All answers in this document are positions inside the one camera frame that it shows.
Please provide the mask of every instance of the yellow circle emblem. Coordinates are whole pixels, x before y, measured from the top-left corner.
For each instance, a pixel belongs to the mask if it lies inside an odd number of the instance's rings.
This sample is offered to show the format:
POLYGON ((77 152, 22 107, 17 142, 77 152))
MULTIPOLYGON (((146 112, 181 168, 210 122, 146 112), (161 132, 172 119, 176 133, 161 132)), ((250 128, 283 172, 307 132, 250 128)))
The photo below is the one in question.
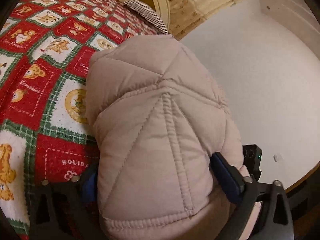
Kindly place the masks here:
POLYGON ((70 91, 65 99, 64 105, 70 115, 70 117, 76 122, 88 123, 88 120, 84 117, 86 105, 85 105, 86 90, 75 89, 70 91))

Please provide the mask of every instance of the checkered blanket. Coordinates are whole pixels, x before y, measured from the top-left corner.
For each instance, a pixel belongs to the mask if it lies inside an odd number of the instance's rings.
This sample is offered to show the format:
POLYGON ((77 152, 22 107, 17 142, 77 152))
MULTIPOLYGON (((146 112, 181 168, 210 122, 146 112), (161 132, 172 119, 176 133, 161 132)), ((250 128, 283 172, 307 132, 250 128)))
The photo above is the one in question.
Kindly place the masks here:
POLYGON ((21 236, 34 186, 99 157, 84 115, 91 55, 153 34, 117 0, 21 0, 11 13, 0 32, 0 206, 21 236))

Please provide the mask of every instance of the black and white striped cloth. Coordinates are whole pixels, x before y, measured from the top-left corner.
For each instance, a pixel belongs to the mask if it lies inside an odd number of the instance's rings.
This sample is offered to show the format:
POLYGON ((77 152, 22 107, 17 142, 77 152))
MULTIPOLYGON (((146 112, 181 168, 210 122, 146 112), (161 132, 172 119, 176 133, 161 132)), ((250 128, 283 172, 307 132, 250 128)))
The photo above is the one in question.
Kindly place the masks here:
POLYGON ((163 20, 157 15, 156 11, 153 10, 146 3, 139 0, 126 0, 124 5, 134 10, 137 14, 145 18, 149 23, 156 27, 161 33, 168 34, 168 29, 165 26, 163 20))

